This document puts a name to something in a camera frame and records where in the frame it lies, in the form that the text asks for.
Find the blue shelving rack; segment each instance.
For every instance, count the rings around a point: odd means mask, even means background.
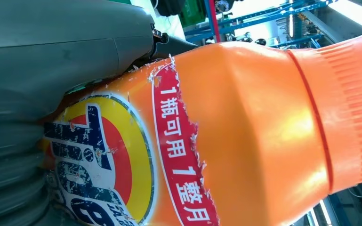
[[[218,26],[223,27],[219,29],[220,34],[232,33],[236,29],[280,19],[289,15],[295,15],[317,8],[322,8],[336,1],[337,0],[295,0],[293,3],[285,3],[278,7],[269,8],[264,11],[218,22],[213,21],[212,18],[215,18],[212,15],[213,10],[210,10],[209,1],[205,0],[205,5],[207,9],[206,11],[210,13],[210,15],[208,16],[209,26],[187,31],[185,32],[185,36],[187,41],[194,42],[214,36],[214,31],[218,29]]]

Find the blue metal frame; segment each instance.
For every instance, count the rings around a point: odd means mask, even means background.
[[[312,35],[312,36],[308,36],[305,38],[301,38],[301,39],[296,39],[296,40],[292,40],[292,41],[287,41],[278,45],[273,45],[270,46],[272,48],[279,48],[282,46],[289,46],[289,45],[299,45],[300,43],[304,43],[304,42],[311,42],[311,44],[313,45],[313,48],[320,48],[320,44],[316,41],[317,39],[320,39],[323,37],[323,34],[316,34],[316,35]]]
[[[311,5],[305,5],[306,3],[310,2],[310,1],[313,1],[315,3],[311,4]],[[257,13],[240,16],[238,18],[234,18],[234,19],[230,19],[230,20],[225,20],[225,21],[219,22],[218,25],[229,24],[230,26],[220,29],[220,33],[221,34],[231,33],[236,29],[264,23],[267,21],[280,19],[283,17],[287,17],[289,15],[294,15],[294,14],[306,12],[309,10],[317,9],[317,8],[322,8],[322,7],[327,6],[329,4],[329,2],[332,3],[335,1],[337,1],[337,0],[329,0],[327,2],[320,1],[320,0],[297,0],[293,3],[282,4],[279,7],[274,7],[274,8],[270,8],[270,9],[260,11]],[[238,24],[238,25],[231,25],[232,23],[234,23],[236,21],[240,21],[242,23]],[[195,36],[186,38],[186,40],[190,41],[190,42],[209,38],[209,37],[213,36],[212,22],[210,22],[210,27],[206,26],[206,27],[198,28],[198,29],[195,29],[192,31],[188,31],[188,32],[185,32],[185,35],[186,36],[195,35]]]

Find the label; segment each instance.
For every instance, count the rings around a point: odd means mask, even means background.
[[[52,205],[94,226],[218,226],[172,59],[100,85],[45,124]]]
[[[195,150],[197,125],[186,114],[174,65],[164,66],[155,79],[160,81],[152,86],[157,143],[175,211],[184,226],[213,225],[217,215],[202,187]]]
[[[150,138],[137,112],[120,96],[94,95],[45,125],[51,199],[88,225],[137,226],[157,195]]]

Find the gray machine part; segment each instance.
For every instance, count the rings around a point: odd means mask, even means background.
[[[72,226],[48,206],[36,121],[153,51],[152,17],[106,0],[0,0],[0,226]]]

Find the green box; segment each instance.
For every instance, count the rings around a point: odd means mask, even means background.
[[[186,0],[182,12],[179,14],[182,27],[204,22],[206,9],[203,0]]]

